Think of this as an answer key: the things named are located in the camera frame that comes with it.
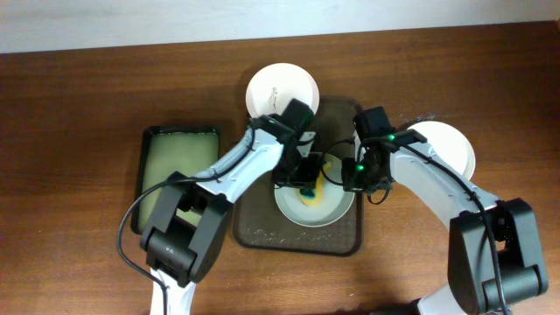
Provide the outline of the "light grey plate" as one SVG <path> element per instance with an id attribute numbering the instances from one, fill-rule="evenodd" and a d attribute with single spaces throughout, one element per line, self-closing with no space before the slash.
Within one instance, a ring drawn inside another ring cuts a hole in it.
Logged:
<path id="1" fill-rule="evenodd" d="M 281 213 L 290 221 L 308 228 L 320 228 L 344 216 L 354 203 L 355 193 L 326 179 L 323 197 L 318 206 L 305 206 L 297 188 L 276 187 L 274 197 Z"/>

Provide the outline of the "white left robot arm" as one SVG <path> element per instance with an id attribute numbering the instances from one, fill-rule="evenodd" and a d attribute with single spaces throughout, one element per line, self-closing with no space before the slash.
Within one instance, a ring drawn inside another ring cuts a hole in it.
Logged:
<path id="1" fill-rule="evenodd" d="M 209 168 L 187 177 L 174 172 L 148 188 L 159 195 L 143 229 L 140 247 L 149 278 L 162 291 L 162 311 L 170 313 L 169 291 L 200 282 L 213 267 L 235 202 L 264 173 L 280 187 L 312 188 L 319 167 L 298 150 L 312 114 L 263 115 L 248 123 L 243 139 Z"/>

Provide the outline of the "green yellow sponge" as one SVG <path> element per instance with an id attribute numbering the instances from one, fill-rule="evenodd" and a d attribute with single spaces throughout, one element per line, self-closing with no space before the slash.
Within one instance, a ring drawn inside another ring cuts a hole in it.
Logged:
<path id="1" fill-rule="evenodd" d="M 324 172 L 328 171 L 331 167 L 331 163 L 325 161 L 322 169 L 319 171 L 315 186 L 313 188 L 305 188 L 298 191 L 298 197 L 305 206 L 315 207 L 320 204 L 326 182 Z"/>

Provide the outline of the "cream white plate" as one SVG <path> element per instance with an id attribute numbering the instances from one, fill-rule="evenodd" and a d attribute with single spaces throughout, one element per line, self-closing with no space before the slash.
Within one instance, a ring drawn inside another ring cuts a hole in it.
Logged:
<path id="1" fill-rule="evenodd" d="M 435 152 L 456 172 L 471 179 L 476 165 L 473 147 L 458 129 L 444 122 L 417 122 L 409 127 L 427 138 Z"/>

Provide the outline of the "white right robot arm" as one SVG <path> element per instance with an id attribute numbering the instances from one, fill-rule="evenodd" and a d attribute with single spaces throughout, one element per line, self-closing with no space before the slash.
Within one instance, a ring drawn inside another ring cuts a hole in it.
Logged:
<path id="1" fill-rule="evenodd" d="M 450 167 L 413 129 L 360 131 L 356 155 L 343 161 L 345 190 L 412 191 L 449 233 L 447 283 L 404 314 L 509 314 L 536 298 L 549 279 L 532 207 L 503 200 Z"/>

